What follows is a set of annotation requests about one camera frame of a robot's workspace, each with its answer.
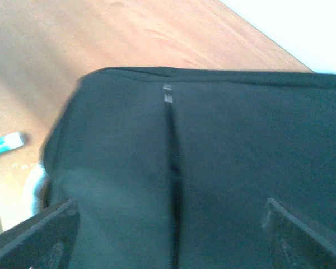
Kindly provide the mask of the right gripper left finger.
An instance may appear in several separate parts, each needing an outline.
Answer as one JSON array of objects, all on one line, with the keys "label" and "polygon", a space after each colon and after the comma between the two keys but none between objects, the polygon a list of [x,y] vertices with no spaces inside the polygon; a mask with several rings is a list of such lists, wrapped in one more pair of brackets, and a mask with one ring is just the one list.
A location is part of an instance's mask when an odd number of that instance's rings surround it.
[{"label": "right gripper left finger", "polygon": [[79,225],[76,201],[44,209],[0,234],[0,268],[68,268]]}]

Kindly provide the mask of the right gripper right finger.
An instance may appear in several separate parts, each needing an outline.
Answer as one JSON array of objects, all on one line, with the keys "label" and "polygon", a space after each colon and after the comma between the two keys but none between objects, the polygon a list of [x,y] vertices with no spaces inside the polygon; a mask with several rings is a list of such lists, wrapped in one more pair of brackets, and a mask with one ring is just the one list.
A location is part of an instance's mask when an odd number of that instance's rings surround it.
[{"label": "right gripper right finger", "polygon": [[262,229],[274,268],[336,268],[336,233],[268,198]]}]

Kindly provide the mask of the black student backpack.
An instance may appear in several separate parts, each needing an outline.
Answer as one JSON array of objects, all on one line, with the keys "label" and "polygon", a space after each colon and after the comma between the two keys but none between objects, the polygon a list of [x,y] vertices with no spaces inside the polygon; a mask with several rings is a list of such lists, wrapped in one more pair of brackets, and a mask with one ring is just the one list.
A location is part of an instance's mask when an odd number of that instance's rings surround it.
[{"label": "black student backpack", "polygon": [[276,198],[336,232],[336,75],[106,68],[46,140],[47,205],[78,203],[70,268],[169,268],[170,86],[183,177],[181,268],[271,268]]}]

